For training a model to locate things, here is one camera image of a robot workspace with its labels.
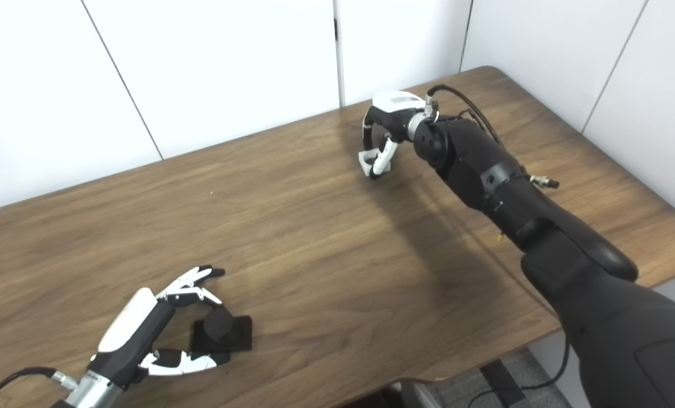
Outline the white and black right hand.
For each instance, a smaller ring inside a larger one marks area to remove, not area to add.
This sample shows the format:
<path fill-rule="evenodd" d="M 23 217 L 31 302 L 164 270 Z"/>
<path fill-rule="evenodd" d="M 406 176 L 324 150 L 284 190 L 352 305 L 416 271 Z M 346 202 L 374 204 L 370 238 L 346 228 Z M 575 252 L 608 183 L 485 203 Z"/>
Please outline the white and black right hand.
<path fill-rule="evenodd" d="M 438 121 L 438 104 L 428 96 L 408 91 L 381 91 L 371 101 L 362 121 L 360 167 L 370 179 L 391 170 L 391 160 L 403 142 L 413 142 L 420 124 Z"/>

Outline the white and black left hand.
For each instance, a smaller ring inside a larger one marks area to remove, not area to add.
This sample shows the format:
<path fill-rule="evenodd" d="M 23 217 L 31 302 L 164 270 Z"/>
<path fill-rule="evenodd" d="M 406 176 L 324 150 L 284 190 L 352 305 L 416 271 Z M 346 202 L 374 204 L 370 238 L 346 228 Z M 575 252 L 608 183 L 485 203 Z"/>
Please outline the white and black left hand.
<path fill-rule="evenodd" d="M 226 353 L 154 348 L 177 308 L 202 302 L 213 312 L 225 310 L 223 302 L 202 287 L 204 281 L 225 273 L 202 265 L 189 269 L 158 294 L 148 287 L 137 290 L 102 336 L 85 375 L 79 381 L 60 379 L 71 391 L 55 406 L 112 407 L 132 385 L 146 377 L 182 376 L 229 362 Z"/>

